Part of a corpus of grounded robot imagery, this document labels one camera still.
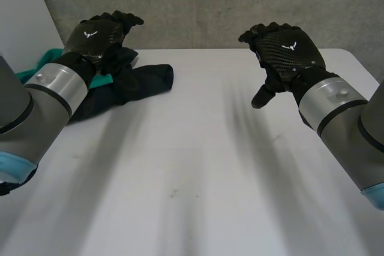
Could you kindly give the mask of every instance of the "black cloth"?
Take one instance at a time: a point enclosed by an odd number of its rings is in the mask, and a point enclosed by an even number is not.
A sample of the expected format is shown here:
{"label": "black cloth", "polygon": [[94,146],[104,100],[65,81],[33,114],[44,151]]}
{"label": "black cloth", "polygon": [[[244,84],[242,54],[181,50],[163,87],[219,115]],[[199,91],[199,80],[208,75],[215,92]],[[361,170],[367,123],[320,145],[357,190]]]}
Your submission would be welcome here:
{"label": "black cloth", "polygon": [[173,68],[168,64],[160,64],[132,69],[131,63],[137,54],[125,47],[119,50],[113,61],[120,69],[117,75],[112,76],[113,83],[90,89],[69,123],[99,115],[113,106],[171,90]]}

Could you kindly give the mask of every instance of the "carbon fiber hand cover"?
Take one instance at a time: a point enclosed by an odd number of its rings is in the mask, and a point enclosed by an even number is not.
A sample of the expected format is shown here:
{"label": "carbon fiber hand cover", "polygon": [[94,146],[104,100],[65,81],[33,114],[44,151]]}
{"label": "carbon fiber hand cover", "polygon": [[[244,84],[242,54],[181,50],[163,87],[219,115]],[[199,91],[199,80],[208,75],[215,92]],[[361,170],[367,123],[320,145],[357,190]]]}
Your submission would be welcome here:
{"label": "carbon fiber hand cover", "polygon": [[290,91],[292,81],[303,70],[325,71],[324,60],[311,38],[297,26],[272,22],[253,26],[240,37],[256,54],[266,70],[265,84],[252,100],[254,108],[266,105],[278,92]]}
{"label": "carbon fiber hand cover", "polygon": [[255,39],[254,49],[262,65],[268,65],[278,73],[286,90],[303,69],[325,68],[320,52],[304,31],[283,28],[263,34]]}
{"label": "carbon fiber hand cover", "polygon": [[95,65],[96,72],[102,70],[103,58],[113,49],[118,49],[134,25],[144,21],[133,14],[115,11],[103,13],[76,26],[69,37],[64,53],[77,52]]}

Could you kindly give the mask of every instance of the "black glove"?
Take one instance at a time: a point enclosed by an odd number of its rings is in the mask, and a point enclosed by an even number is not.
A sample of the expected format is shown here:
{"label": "black glove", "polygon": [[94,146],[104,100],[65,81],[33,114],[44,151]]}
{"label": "black glove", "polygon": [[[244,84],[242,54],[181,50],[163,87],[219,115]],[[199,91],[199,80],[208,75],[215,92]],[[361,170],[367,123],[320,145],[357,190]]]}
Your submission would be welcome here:
{"label": "black glove", "polygon": [[112,15],[96,15],[76,26],[63,54],[77,52],[95,65],[97,73],[115,74],[116,67],[110,65],[113,55],[121,48],[132,26],[142,24],[144,21],[131,13],[115,11]]}
{"label": "black glove", "polygon": [[120,72],[116,59],[121,44],[132,26],[142,24],[141,18],[120,11],[83,20],[69,37],[63,55],[52,62],[74,70],[89,88],[97,73],[115,75]]}
{"label": "black glove", "polygon": [[296,101],[311,87],[300,79],[299,87],[296,79],[309,74],[309,82],[318,78],[329,78],[325,71],[324,60],[311,38],[297,26],[278,25],[272,22],[265,26],[258,24],[239,37],[240,42],[248,43],[256,54],[260,66],[266,70],[265,84],[252,99],[254,108],[266,105],[278,92],[292,91]]}

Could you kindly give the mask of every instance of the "teal cloth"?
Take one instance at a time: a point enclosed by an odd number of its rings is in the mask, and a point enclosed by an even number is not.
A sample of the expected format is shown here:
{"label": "teal cloth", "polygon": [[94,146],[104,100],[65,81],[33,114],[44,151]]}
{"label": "teal cloth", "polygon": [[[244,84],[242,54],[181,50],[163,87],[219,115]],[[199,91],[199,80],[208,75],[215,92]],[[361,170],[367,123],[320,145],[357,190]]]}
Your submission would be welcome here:
{"label": "teal cloth", "polygon": [[[40,62],[37,65],[36,69],[31,69],[24,72],[16,73],[17,77],[20,79],[22,83],[26,83],[37,71],[40,70],[41,67],[46,65],[47,63],[52,62],[54,59],[59,58],[62,55],[62,49],[54,48],[50,49],[44,54],[43,58],[41,58]],[[110,74],[107,74],[105,76],[102,75],[96,75],[92,82],[91,86],[89,88],[96,88],[102,85],[106,85],[109,83],[112,83],[113,79]]]}

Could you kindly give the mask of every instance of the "white wall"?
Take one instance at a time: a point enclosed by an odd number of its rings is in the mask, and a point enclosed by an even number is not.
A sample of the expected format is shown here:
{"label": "white wall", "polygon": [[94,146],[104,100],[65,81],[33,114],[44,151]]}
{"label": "white wall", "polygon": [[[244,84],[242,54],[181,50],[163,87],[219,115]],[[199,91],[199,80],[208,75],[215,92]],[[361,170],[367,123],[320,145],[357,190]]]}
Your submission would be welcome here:
{"label": "white wall", "polygon": [[44,0],[0,0],[0,55],[15,72],[36,67],[63,43]]}

